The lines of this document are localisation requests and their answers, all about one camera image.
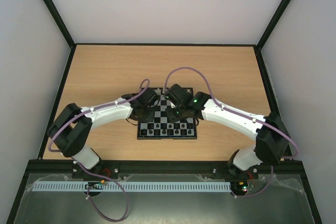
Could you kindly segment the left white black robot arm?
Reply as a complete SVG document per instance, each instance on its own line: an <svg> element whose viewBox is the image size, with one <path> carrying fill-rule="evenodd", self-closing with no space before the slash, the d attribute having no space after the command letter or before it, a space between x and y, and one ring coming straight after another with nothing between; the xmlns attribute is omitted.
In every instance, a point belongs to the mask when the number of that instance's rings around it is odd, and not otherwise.
<svg viewBox="0 0 336 224"><path fill-rule="evenodd" d="M140 93L125 94L115 101L93 107L81 108L70 103L51 124L47 135L57 146L56 152L72 158L86 169L93 169L101 158L86 144L90 131L117 120L151 121L159 99L155 90L146 88Z"/></svg>

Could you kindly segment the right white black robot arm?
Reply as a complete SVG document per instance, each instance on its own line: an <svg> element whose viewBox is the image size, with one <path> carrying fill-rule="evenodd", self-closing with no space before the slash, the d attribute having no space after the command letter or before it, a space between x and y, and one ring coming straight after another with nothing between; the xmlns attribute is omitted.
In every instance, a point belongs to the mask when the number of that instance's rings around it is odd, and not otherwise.
<svg viewBox="0 0 336 224"><path fill-rule="evenodd" d="M277 166L283 159L289 141L288 131L279 115L248 113L204 92L192 95L178 84L166 89L164 97L170 102L166 113L171 122L189 118L216 122L255 142L250 147L236 150L230 157L227 169L232 176L242 177L247 170L262 163Z"/></svg>

